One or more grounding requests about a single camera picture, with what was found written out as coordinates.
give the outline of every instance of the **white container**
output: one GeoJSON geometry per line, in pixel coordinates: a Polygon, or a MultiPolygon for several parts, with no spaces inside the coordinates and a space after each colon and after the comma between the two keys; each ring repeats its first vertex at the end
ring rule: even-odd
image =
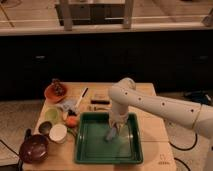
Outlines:
{"type": "Polygon", "coordinates": [[[49,137],[56,143],[64,143],[67,137],[67,127],[63,124],[56,124],[50,129],[49,137]]]}

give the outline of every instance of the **cabinet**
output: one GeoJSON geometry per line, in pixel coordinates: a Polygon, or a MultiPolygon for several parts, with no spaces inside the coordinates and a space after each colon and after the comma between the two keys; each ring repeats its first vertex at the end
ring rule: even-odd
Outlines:
{"type": "Polygon", "coordinates": [[[212,38],[212,30],[1,37],[0,98],[43,98],[52,78],[212,89],[212,38]]]}

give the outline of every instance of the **green plate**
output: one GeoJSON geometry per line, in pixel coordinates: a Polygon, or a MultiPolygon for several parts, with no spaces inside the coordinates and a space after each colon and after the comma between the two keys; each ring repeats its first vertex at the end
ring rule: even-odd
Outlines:
{"type": "Polygon", "coordinates": [[[107,142],[108,113],[82,113],[75,162],[85,164],[139,164],[143,161],[137,117],[130,113],[119,136],[107,142]]]}

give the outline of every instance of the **green plastic tray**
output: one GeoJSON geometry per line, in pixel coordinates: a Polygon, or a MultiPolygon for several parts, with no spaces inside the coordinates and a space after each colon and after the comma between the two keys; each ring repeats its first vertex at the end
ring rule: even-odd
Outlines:
{"type": "Polygon", "coordinates": [[[82,113],[78,130],[75,162],[85,164],[139,164],[143,162],[137,117],[130,113],[127,124],[112,141],[104,140],[109,131],[108,113],[82,113]]]}

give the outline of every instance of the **speckled floor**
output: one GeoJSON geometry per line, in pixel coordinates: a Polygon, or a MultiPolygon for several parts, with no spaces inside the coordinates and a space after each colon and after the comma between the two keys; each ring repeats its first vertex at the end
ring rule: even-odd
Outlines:
{"type": "MultiPolygon", "coordinates": [[[[34,129],[43,100],[0,102],[0,139],[18,152],[26,129],[34,129]]],[[[18,157],[0,144],[0,166],[17,163],[18,157]]]]}
{"type": "MultiPolygon", "coordinates": [[[[159,93],[160,96],[183,99],[182,93],[159,93]]],[[[23,141],[25,130],[34,129],[43,100],[8,101],[0,102],[0,138],[11,146],[16,152],[23,141]]],[[[178,147],[186,148],[194,142],[194,132],[179,125],[165,121],[170,141],[178,147]]],[[[172,148],[174,157],[183,160],[191,171],[201,171],[204,166],[209,140],[198,136],[198,143],[190,151],[179,151],[172,148]]],[[[0,144],[0,166],[17,163],[18,158],[0,144]]],[[[185,167],[177,164],[178,171],[185,171],[185,167]]],[[[0,171],[12,171],[13,166],[0,167],[0,171]]]]}

